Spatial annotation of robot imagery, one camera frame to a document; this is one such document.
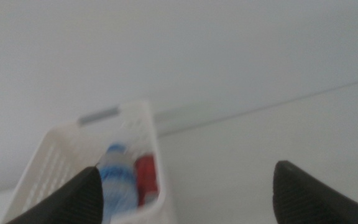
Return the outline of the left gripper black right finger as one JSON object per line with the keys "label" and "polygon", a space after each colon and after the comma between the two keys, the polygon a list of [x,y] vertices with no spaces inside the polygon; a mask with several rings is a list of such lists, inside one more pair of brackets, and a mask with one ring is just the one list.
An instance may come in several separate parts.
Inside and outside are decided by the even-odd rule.
{"label": "left gripper black right finger", "polygon": [[290,161],[275,165],[272,204],[278,223],[358,224],[358,202]]}

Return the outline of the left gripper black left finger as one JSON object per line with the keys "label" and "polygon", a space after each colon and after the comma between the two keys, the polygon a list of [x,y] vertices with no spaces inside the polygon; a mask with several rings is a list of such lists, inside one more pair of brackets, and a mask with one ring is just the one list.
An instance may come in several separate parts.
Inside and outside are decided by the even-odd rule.
{"label": "left gripper black left finger", "polygon": [[103,207],[99,170],[91,166],[8,224],[100,224]]}

